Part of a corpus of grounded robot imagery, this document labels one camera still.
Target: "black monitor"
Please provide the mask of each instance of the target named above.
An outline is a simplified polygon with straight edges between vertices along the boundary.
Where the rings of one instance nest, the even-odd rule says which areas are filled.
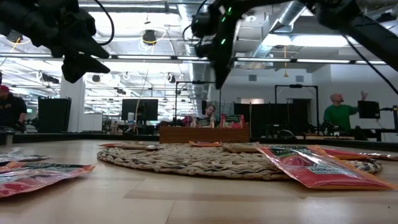
[[[129,112],[136,113],[137,99],[123,99],[122,101],[122,120],[127,121]],[[145,121],[157,121],[157,108],[159,101],[141,99],[139,101],[137,119]]]
[[[359,118],[380,119],[379,102],[358,101],[358,113],[359,113]]]

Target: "white wall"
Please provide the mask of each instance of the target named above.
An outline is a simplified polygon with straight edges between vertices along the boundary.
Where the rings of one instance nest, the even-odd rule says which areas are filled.
[[[264,99],[265,103],[275,102],[275,85],[296,84],[296,75],[303,75],[304,82],[302,85],[311,85],[312,74],[307,73],[304,69],[288,69],[289,77],[284,77],[285,70],[246,70],[235,68],[228,75],[225,84],[221,89],[221,107],[222,113],[233,113],[232,102],[240,103],[239,98]],[[256,82],[249,82],[248,75],[257,75]],[[306,88],[291,89],[287,87],[278,87],[277,100],[278,103],[286,103],[287,99],[311,99],[315,104],[315,90],[309,91]],[[218,105],[219,91],[210,87],[208,101],[215,102]]]
[[[377,69],[398,87],[398,72],[388,66],[378,66]],[[375,71],[366,65],[327,65],[314,72],[312,80],[320,89],[320,121],[323,121],[326,107],[331,105],[330,95],[333,93],[341,93],[348,105],[357,105],[362,90],[369,93],[367,100],[378,101],[381,108],[398,104],[398,96]],[[391,112],[381,112],[379,122],[384,128],[394,128]],[[380,128],[374,119],[351,116],[351,126],[356,125],[362,128]],[[398,138],[395,134],[386,134],[386,140],[398,141]]]

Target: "wooden crate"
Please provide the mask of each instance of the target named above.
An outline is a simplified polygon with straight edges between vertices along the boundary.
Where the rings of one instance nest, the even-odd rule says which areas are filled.
[[[249,142],[248,129],[160,127],[160,143]]]

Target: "round woven mat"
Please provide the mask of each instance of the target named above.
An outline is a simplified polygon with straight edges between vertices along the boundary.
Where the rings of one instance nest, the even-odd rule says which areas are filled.
[[[205,175],[234,179],[289,179],[263,154],[230,153],[217,147],[192,148],[188,144],[165,144],[158,151],[108,148],[97,156],[102,161],[133,169]],[[346,161],[365,172],[382,169],[374,159]]]

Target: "bald man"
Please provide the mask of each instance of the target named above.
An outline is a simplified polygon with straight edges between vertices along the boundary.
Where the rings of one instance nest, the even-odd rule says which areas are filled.
[[[361,100],[365,100],[368,94],[362,91],[361,96]],[[342,131],[350,131],[349,116],[358,112],[357,107],[342,104],[344,102],[343,95],[339,93],[332,94],[330,100],[333,104],[326,108],[323,119],[334,126],[339,126]]]

